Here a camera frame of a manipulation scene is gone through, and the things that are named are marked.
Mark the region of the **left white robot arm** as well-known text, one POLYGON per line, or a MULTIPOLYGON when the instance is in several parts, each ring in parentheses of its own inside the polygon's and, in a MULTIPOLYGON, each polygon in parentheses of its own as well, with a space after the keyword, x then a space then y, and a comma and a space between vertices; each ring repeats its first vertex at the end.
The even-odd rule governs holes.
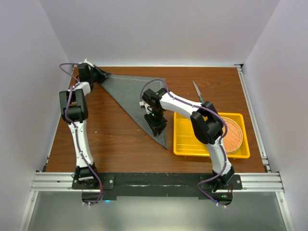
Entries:
POLYGON ((86 59, 81 63, 71 63, 71 65, 77 67, 78 76, 72 75, 76 83, 68 90, 59 92, 61 117, 69 127, 75 148, 74 183, 94 189, 101 185, 101 179, 98 176, 87 136, 89 112, 86 95, 93 91, 94 83, 103 83, 111 74, 86 59))

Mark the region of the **grey cloth napkin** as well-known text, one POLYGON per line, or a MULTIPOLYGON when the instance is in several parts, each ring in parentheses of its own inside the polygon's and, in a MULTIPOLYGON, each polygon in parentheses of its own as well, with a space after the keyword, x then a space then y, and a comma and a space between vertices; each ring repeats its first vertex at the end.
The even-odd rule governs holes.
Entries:
POLYGON ((168 148, 167 134, 163 131, 154 136, 144 118, 146 111, 141 108, 141 93, 148 88, 158 91, 163 88, 165 79, 158 80, 153 77, 135 77, 111 75, 101 86, 113 97, 122 109, 138 124, 138 126, 164 148, 168 148))

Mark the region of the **green handled steak knife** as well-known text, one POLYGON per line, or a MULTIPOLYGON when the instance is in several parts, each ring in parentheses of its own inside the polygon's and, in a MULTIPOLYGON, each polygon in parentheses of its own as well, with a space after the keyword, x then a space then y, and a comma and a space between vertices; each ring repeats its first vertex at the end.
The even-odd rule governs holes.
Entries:
POLYGON ((200 102, 201 102, 201 103, 204 103, 204 99, 203 99, 203 97, 202 97, 202 94, 201 94, 201 92, 200 92, 200 90, 199 90, 197 84, 196 84, 194 81, 193 81, 192 83, 193 83, 193 85, 194 85, 194 87, 195 87, 195 90, 196 90, 196 93, 197 93, 197 95, 198 95, 198 98, 199 98, 200 102))

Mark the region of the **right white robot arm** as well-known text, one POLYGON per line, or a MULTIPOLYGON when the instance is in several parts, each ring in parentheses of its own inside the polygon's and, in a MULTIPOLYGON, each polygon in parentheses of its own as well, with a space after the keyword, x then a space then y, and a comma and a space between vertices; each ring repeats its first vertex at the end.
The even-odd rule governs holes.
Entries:
POLYGON ((223 144, 228 128, 211 102, 193 102, 161 88, 157 92, 147 89, 141 93, 140 106, 146 110, 144 118, 154 136, 161 134, 167 126, 165 111, 175 112, 190 120, 193 133, 206 146, 213 167, 213 176, 198 183, 199 186, 213 182, 216 189, 226 189, 231 184, 235 171, 223 144))

